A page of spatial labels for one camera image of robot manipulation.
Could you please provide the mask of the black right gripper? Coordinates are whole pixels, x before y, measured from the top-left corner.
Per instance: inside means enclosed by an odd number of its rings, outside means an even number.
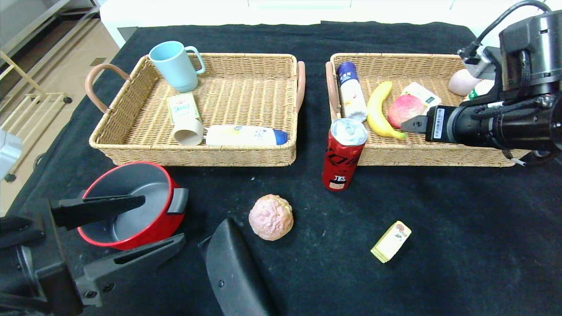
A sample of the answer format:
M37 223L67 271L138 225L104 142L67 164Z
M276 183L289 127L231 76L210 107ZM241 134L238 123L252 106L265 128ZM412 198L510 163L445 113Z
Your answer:
M470 147L494 147L489 136L490 118L474 119L485 106L437 106L430 108L428 116L417 115L401 123L400 129L408 133L425 134L430 142L462 144Z

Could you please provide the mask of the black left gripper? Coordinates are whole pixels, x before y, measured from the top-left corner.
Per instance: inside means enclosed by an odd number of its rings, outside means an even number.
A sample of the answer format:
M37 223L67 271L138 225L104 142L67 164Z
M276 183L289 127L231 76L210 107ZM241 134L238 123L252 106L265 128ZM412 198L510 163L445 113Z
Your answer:
M83 306L101 307L107 294L144 277L185 245L183 233L114 253L83 268L75 282L62 250L58 227L74 230L143 206L144 195L116 195L42 202L14 216L14 310L78 316Z

